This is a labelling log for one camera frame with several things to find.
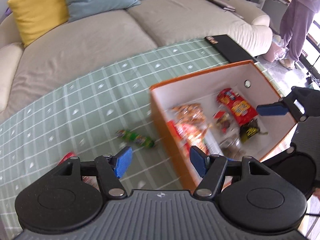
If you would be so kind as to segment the orange cardboard box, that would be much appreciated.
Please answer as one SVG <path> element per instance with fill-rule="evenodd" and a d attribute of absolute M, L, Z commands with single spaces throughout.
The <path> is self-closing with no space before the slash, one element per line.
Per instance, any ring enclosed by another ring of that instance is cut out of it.
<path fill-rule="evenodd" d="M 190 146 L 198 145 L 208 154 L 235 159 L 251 155 L 263 161 L 284 149 L 285 139 L 296 125 L 289 114 L 257 115 L 260 131 L 242 142 L 233 109 L 217 100 L 227 88 L 240 101 L 238 110 L 274 103 L 280 98 L 251 61 L 187 74 L 150 88 L 153 122 L 184 189 L 194 191 L 201 181 L 189 159 Z"/>

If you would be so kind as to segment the white gluten snack packet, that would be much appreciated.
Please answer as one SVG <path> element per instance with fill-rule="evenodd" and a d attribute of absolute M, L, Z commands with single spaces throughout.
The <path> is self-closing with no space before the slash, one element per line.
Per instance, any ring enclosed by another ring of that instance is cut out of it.
<path fill-rule="evenodd" d="M 208 148 L 209 155 L 214 155 L 214 154 L 223 155 L 223 152 L 221 151 L 219 144 L 215 140 L 210 130 L 206 132 L 204 136 L 204 142 Z"/>

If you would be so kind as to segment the small red label pastry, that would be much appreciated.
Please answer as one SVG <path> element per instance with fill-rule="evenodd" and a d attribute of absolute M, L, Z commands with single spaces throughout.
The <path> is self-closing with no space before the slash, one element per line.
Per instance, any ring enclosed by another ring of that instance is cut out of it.
<path fill-rule="evenodd" d="M 67 153 L 59 162 L 58 165 L 61 165 L 63 162 L 65 162 L 66 160 L 68 160 L 71 157 L 76 157 L 76 155 L 73 152 L 69 152 Z"/>

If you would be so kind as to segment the person in purple pyjamas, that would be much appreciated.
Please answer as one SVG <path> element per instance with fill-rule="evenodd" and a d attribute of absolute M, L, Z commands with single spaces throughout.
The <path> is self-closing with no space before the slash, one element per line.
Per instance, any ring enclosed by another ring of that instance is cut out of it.
<path fill-rule="evenodd" d="M 299 61 L 303 44 L 313 22 L 319 13 L 319 0 L 291 0 L 280 23 L 280 36 L 288 47 L 286 58 L 280 64 L 286 69 L 294 69 Z"/>

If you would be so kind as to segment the dark remote on sofa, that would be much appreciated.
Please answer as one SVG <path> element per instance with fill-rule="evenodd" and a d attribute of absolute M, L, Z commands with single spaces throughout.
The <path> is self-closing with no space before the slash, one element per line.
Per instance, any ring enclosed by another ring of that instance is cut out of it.
<path fill-rule="evenodd" d="M 235 7 L 228 5 L 227 3 L 223 2 L 223 1 L 220 1 L 220 0 L 206 0 L 206 1 L 213 3 L 214 5 L 217 5 L 218 7 L 220 7 L 223 10 L 235 12 Z"/>

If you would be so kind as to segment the green candy tube pack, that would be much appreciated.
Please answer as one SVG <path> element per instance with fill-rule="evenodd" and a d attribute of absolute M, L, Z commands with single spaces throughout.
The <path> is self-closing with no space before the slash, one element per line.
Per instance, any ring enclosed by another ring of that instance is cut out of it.
<path fill-rule="evenodd" d="M 134 131 L 127 129 L 121 129 L 116 132 L 117 137 L 122 138 L 126 141 L 133 142 L 139 146 L 153 148 L 155 147 L 155 141 L 147 136 L 141 135 Z"/>

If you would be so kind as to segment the dark black yellow snack bag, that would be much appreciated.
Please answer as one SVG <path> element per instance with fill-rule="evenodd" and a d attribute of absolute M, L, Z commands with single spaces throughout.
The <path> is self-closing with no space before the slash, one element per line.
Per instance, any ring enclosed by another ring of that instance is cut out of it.
<path fill-rule="evenodd" d="M 256 134 L 268 135 L 268 132 L 261 131 L 257 119 L 252 119 L 240 127 L 240 140 L 242 143 L 245 143 Z"/>

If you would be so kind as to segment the red dried dates pack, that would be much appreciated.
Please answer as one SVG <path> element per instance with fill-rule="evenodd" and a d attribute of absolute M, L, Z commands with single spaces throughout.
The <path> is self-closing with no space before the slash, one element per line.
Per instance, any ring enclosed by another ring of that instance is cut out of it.
<path fill-rule="evenodd" d="M 219 130 L 221 134 L 226 134 L 234 128 L 233 116 L 230 115 L 227 111 L 217 111 L 213 116 L 213 121 L 215 127 Z"/>

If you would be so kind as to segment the clear pack white balls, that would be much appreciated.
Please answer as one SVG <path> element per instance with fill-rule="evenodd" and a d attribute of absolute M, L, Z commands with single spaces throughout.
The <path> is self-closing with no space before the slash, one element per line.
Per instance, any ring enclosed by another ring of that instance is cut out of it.
<path fill-rule="evenodd" d="M 230 128 L 219 143 L 223 155 L 232 160 L 240 160 L 243 155 L 242 144 L 237 128 Z"/>

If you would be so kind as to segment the yellow cushion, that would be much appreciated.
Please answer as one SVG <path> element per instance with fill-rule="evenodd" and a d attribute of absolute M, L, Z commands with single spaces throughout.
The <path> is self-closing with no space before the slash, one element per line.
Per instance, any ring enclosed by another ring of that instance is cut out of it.
<path fill-rule="evenodd" d="M 66 0 L 8 0 L 23 46 L 68 21 Z"/>

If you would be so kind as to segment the red cartoon snack bag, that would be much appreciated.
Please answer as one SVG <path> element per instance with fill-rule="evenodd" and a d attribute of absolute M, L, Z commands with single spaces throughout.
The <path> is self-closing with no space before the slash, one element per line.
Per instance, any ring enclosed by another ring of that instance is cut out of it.
<path fill-rule="evenodd" d="M 218 103 L 227 107 L 239 126 L 246 125 L 258 116 L 257 111 L 251 104 L 231 88 L 221 90 L 216 100 Z"/>

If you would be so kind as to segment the beige fabric sofa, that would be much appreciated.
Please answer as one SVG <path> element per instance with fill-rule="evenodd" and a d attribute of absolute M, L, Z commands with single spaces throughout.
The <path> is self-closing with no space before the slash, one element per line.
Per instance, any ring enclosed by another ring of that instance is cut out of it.
<path fill-rule="evenodd" d="M 231 13 L 206 0 L 140 0 L 140 5 L 64 23 L 27 47 L 13 16 L 1 23 L 1 120 L 99 67 L 193 38 L 229 35 L 251 55 L 272 42 L 270 18 L 245 0 Z"/>

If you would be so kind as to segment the peanut snack clear bag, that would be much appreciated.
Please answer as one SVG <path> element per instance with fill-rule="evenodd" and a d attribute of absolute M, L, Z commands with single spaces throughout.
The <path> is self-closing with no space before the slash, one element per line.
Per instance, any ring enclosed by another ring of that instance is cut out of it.
<path fill-rule="evenodd" d="M 206 117 L 200 103 L 182 104 L 172 107 L 171 110 L 175 115 L 176 124 L 207 127 Z"/>

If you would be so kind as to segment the green checked tablecloth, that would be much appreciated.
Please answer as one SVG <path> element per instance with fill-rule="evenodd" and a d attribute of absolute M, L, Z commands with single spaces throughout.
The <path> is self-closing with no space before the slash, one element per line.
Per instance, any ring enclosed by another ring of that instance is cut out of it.
<path fill-rule="evenodd" d="M 222 66 L 227 60 L 203 39 L 158 48 L 79 77 L 1 124 L 1 239 L 20 233 L 15 199 L 70 152 L 83 161 L 115 154 L 117 131 L 152 137 L 154 149 L 133 146 L 126 189 L 177 189 L 179 177 L 151 120 L 149 88 L 161 81 Z"/>

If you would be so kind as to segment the red spicy strips bag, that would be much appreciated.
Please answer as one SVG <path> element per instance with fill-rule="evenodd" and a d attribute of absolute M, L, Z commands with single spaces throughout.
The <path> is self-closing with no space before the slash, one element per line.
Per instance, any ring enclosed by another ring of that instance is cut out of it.
<path fill-rule="evenodd" d="M 189 155 L 189 151 L 192 146 L 198 147 L 205 154 L 209 153 L 204 139 L 208 130 L 207 128 L 200 129 L 196 125 L 174 122 L 173 120 L 167 122 L 167 126 L 173 131 L 175 137 L 182 143 L 186 155 Z"/>

